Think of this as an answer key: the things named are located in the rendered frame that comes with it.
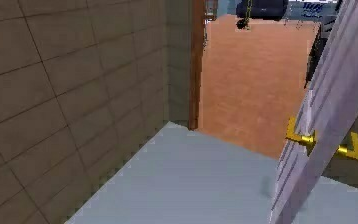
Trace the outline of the brown wooden door frame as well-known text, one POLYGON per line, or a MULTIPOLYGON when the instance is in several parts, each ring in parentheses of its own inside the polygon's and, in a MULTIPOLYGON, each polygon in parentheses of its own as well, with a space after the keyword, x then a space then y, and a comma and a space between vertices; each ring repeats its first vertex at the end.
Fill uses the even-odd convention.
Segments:
POLYGON ((191 58, 189 86, 188 128, 195 130, 199 124, 202 56, 204 50, 205 0, 190 0, 191 3, 191 58))

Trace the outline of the pale grey room door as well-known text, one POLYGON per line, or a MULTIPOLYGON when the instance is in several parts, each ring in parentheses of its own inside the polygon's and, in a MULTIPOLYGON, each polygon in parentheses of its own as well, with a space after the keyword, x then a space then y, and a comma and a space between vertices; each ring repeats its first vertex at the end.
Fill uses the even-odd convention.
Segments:
POLYGON ((279 157, 268 224, 292 224, 340 145, 351 146, 358 117, 358 0, 343 0, 295 116, 295 133, 316 134, 313 146, 287 140, 279 157))

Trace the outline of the dark blue sofa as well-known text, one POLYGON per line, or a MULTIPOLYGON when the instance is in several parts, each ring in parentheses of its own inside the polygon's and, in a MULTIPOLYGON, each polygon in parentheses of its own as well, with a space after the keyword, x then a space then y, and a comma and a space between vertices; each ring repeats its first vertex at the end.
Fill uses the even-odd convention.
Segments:
POLYGON ((281 20, 289 0, 241 0, 236 6, 238 18, 249 16, 252 19, 281 20))

